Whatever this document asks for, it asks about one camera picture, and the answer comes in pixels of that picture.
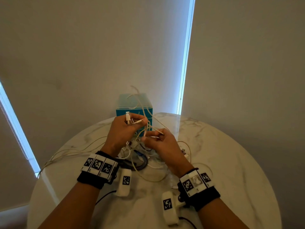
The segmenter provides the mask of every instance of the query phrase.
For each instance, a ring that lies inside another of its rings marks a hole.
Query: forearm
[[[204,229],[249,229],[220,198],[201,208],[198,216]]]
[[[77,182],[39,229],[88,228],[99,189]]]

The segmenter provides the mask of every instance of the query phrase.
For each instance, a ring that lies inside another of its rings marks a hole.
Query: white marble tabletop
[[[210,170],[207,172],[212,176],[221,199],[250,229],[281,229],[280,211],[273,189],[261,167],[242,146],[206,123],[168,113],[158,113],[155,117],[178,140],[188,143],[195,167],[203,169],[203,164],[206,164],[211,168],[212,173]],[[83,130],[60,150],[81,150],[97,138],[107,136],[112,120],[113,118],[102,121]],[[153,120],[153,125],[162,128],[156,120]],[[99,139],[86,151],[96,148],[104,141],[105,138]],[[179,145],[189,153],[185,144],[180,142]],[[80,167],[87,156],[88,153],[58,159],[44,169],[30,200],[28,229],[37,228],[66,196],[76,183]],[[158,179],[167,171],[147,167],[141,172],[147,177]],[[116,187],[116,181],[112,185],[106,184],[100,196]],[[169,228],[163,219],[161,201],[162,193],[169,190],[173,190],[170,188],[170,176],[161,182],[152,183],[133,172],[129,196],[105,197],[96,206],[91,225],[94,228]],[[197,228],[202,228],[194,209],[182,208],[180,216],[191,220]],[[192,226],[185,221],[177,228]]]

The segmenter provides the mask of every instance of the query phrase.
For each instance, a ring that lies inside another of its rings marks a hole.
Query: right hand
[[[147,131],[146,136],[142,137],[141,140],[146,147],[154,149],[159,154],[174,175],[181,178],[194,167],[181,152],[174,135],[165,128],[159,129],[159,131],[164,135],[158,131]]]

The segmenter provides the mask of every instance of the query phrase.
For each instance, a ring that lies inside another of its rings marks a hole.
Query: left hand
[[[126,142],[131,140],[135,132],[147,125],[148,119],[143,115],[135,113],[129,113],[129,115],[135,121],[143,120],[137,124],[127,125],[125,115],[116,117],[111,124],[106,142],[101,151],[115,158],[120,153],[120,150],[126,146]]]

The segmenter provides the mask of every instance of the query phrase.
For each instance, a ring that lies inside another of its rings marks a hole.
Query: black cable
[[[197,229],[197,227],[190,220],[188,220],[187,218],[179,217],[179,219],[184,219],[184,220],[188,221],[193,226],[194,229]]]
[[[111,194],[111,193],[115,193],[116,191],[110,191],[109,193],[106,193],[103,197],[101,197],[95,205],[97,205],[104,197],[106,197],[107,195]]]
[[[146,149],[141,143],[140,143],[140,146],[144,149],[144,150],[146,150],[147,152],[150,152],[152,149],[150,149],[150,150],[148,150],[148,149]]]

